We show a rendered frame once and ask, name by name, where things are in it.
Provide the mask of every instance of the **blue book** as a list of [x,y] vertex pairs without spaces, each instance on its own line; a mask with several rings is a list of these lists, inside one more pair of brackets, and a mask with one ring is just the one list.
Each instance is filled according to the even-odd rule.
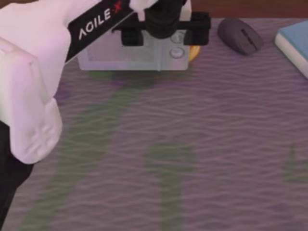
[[308,78],[308,21],[279,29],[275,44]]

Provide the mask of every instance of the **yellow object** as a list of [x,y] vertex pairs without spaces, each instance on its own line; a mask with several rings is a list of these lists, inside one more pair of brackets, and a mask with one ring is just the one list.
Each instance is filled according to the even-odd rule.
[[197,55],[200,53],[200,47],[199,46],[191,46],[189,49],[189,59],[188,61],[191,62],[192,60],[197,57]]

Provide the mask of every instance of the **brown wooden surface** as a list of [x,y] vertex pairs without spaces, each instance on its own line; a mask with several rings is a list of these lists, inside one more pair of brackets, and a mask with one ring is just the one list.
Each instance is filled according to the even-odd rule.
[[[0,8],[10,2],[0,0]],[[192,0],[195,11],[208,11],[212,17],[307,18],[308,0]]]

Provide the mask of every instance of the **computer mouse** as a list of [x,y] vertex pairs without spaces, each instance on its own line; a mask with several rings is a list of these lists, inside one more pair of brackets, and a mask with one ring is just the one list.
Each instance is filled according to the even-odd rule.
[[218,25],[219,38],[232,50],[250,55],[263,46],[261,36],[247,23],[237,18],[226,18]]

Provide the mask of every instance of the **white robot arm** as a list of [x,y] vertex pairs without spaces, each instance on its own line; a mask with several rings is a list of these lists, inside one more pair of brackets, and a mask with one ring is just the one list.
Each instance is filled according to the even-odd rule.
[[[0,10],[0,121],[10,127],[11,152],[22,163],[37,163],[57,144],[62,122],[54,96],[63,67],[133,13],[123,1],[39,0]],[[156,1],[129,4],[143,11]]]

